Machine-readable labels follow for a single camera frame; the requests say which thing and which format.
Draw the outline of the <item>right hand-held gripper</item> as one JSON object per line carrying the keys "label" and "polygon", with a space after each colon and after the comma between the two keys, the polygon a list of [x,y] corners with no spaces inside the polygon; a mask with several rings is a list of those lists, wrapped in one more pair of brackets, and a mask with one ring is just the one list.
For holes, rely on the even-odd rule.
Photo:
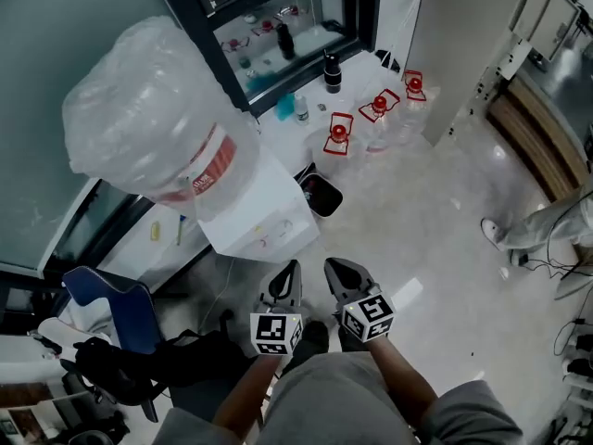
{"label": "right hand-held gripper", "polygon": [[[324,274],[332,295],[339,301],[339,323],[361,342],[387,336],[395,318],[395,307],[375,284],[370,272],[354,261],[325,260]],[[353,295],[343,299],[343,295]]]}

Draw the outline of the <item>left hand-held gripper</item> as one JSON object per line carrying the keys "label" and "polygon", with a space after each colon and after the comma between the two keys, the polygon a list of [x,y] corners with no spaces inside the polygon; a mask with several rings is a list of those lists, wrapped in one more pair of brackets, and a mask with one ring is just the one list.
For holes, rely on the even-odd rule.
{"label": "left hand-held gripper", "polygon": [[251,343],[260,355],[291,356],[304,329],[299,261],[275,266],[261,280],[259,291],[263,294],[250,314]]}

